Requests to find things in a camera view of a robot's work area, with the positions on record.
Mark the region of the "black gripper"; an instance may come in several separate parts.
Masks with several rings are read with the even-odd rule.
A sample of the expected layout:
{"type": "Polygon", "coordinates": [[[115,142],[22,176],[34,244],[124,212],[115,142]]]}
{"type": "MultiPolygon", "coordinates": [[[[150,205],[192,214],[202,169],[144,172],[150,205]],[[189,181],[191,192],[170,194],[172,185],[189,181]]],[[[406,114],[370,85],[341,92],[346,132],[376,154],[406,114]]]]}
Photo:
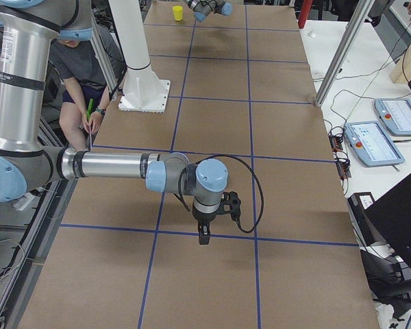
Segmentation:
{"type": "Polygon", "coordinates": [[[208,245],[210,243],[210,222],[217,216],[216,211],[206,213],[198,210],[196,207],[192,208],[192,215],[198,222],[199,244],[208,245]]]}

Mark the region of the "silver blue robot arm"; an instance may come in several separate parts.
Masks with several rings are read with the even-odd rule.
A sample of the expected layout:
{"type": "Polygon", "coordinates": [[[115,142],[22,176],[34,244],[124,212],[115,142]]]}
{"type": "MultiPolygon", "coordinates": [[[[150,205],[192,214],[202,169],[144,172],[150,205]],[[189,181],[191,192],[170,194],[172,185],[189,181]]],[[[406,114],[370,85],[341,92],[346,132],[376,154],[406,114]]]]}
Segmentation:
{"type": "Polygon", "coordinates": [[[51,41],[90,40],[96,33],[89,1],[0,1],[4,24],[0,64],[0,202],[58,180],[142,178],[159,193],[193,198],[199,243],[225,213],[228,172],[219,160],[198,164],[172,154],[95,153],[38,142],[51,41]]]}
{"type": "Polygon", "coordinates": [[[224,0],[185,0],[184,3],[193,11],[196,21],[203,22],[209,14],[230,16],[232,4],[224,0]]]}

